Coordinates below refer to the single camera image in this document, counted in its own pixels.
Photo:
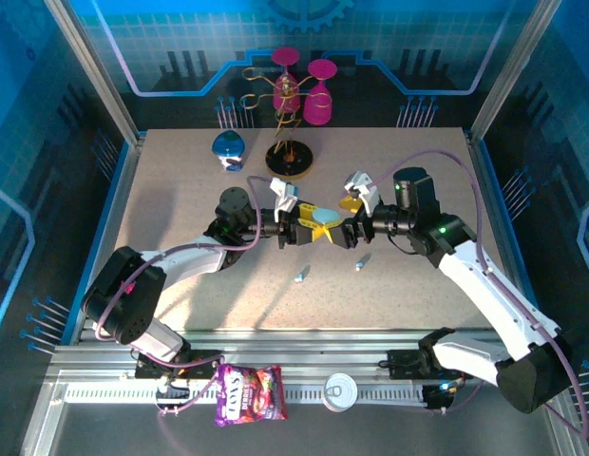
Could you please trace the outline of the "blue earbud charging case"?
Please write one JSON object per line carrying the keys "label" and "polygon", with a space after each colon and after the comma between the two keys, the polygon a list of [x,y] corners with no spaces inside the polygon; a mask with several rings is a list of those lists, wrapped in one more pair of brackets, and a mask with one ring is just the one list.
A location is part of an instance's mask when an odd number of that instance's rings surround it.
{"label": "blue earbud charging case", "polygon": [[340,214],[328,208],[316,208],[312,213],[313,221],[321,226],[337,223],[342,220]]}

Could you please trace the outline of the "blue cup on stand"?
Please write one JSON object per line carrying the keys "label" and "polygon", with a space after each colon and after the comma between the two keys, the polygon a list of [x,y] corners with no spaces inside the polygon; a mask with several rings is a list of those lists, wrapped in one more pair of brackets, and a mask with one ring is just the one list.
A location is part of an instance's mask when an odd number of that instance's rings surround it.
{"label": "blue cup on stand", "polygon": [[236,131],[221,132],[214,139],[211,151],[226,171],[237,172],[241,170],[245,143]]}

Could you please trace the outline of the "pink wine glass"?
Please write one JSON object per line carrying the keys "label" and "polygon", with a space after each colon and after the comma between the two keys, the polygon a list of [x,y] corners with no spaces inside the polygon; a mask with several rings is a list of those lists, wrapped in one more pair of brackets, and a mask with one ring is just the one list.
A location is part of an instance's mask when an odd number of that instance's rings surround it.
{"label": "pink wine glass", "polygon": [[272,61],[282,68],[273,89],[273,107],[277,113],[294,114],[300,108],[299,84],[289,72],[289,67],[298,60],[299,52],[293,47],[280,47],[272,54]]}
{"label": "pink wine glass", "polygon": [[316,84],[307,92],[303,106],[303,118],[311,125],[326,124],[333,114],[333,98],[326,82],[337,73],[337,66],[328,59],[315,59],[308,65],[309,75]]}

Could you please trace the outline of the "silver tin can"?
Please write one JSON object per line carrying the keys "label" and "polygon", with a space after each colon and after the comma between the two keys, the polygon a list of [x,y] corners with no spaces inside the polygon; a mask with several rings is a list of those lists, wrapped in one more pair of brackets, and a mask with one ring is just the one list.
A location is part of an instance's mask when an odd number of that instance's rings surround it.
{"label": "silver tin can", "polygon": [[332,412],[350,409],[358,397],[358,387],[352,377],[335,373],[327,378],[322,390],[322,402]]}

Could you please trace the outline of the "purple candy bag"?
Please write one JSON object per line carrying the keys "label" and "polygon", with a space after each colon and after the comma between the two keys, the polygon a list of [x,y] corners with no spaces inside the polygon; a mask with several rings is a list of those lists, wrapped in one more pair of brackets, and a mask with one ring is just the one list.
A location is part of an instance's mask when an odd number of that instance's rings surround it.
{"label": "purple candy bag", "polygon": [[215,425],[229,427],[262,421],[285,421],[288,413],[282,369],[219,365]]}

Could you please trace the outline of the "aluminium side rail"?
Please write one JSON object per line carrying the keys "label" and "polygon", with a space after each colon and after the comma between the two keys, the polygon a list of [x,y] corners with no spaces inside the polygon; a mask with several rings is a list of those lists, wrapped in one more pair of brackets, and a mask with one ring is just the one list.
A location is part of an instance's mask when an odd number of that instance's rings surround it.
{"label": "aluminium side rail", "polygon": [[78,343],[86,320],[81,305],[88,286],[114,251],[145,137],[146,132],[142,131],[135,145],[123,145],[63,331],[62,345]]}
{"label": "aluminium side rail", "polygon": [[504,202],[502,187],[498,181],[485,142],[473,142],[471,132],[467,129],[464,129],[464,135],[477,182],[484,198],[485,210],[493,237],[502,261],[503,273],[516,285],[530,303],[539,309],[540,305]]}

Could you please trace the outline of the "aluminium frame beam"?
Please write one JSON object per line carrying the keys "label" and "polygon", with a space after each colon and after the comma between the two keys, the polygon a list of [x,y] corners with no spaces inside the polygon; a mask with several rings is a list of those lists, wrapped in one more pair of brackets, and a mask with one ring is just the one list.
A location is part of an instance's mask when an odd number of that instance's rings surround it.
{"label": "aluminium frame beam", "polygon": [[[142,386],[159,388],[161,379],[137,379],[132,349],[116,343],[93,341],[84,331],[77,346],[60,347],[53,354],[43,386],[51,404],[65,403],[69,386]],[[473,386],[480,378],[477,369],[454,368],[467,378],[452,381],[391,380],[378,367],[390,350],[418,350],[422,332],[346,331],[196,331],[183,337],[195,350],[220,351],[226,363],[263,368],[279,365],[284,389],[287,385],[323,385],[335,373],[345,373],[360,385],[422,386],[447,391],[461,385]]]}

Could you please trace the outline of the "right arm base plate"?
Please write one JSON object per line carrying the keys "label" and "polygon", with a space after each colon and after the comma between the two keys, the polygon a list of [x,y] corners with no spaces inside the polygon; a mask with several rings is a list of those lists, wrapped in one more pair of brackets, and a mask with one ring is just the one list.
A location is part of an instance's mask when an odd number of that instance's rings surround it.
{"label": "right arm base plate", "polygon": [[378,367],[387,370],[391,380],[452,381],[467,378],[459,370],[437,368],[422,350],[390,350],[386,357],[378,362]]}

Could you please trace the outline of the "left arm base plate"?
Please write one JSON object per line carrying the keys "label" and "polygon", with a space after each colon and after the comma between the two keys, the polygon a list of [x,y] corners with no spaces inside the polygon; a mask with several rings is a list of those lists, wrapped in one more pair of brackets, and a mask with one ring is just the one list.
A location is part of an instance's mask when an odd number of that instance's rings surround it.
{"label": "left arm base plate", "polygon": [[[190,364],[201,360],[212,358],[213,356],[222,356],[220,351],[215,350],[185,350],[170,360],[173,364]],[[173,379],[209,379],[219,360],[211,360],[195,367],[189,368],[170,368],[149,359],[146,355],[131,350],[130,357],[135,361],[135,377],[137,379],[160,379],[167,376]]]}

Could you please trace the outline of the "aluminium frame post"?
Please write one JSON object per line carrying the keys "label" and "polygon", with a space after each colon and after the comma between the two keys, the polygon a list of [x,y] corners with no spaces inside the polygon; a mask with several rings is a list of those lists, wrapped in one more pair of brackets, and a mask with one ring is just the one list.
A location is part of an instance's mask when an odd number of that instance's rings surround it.
{"label": "aluminium frame post", "polygon": [[139,130],[74,9],[67,0],[44,0],[44,3],[124,140],[138,146]]}
{"label": "aluminium frame post", "polygon": [[470,127],[471,144],[478,145],[485,137],[561,3],[562,0],[538,0]]}

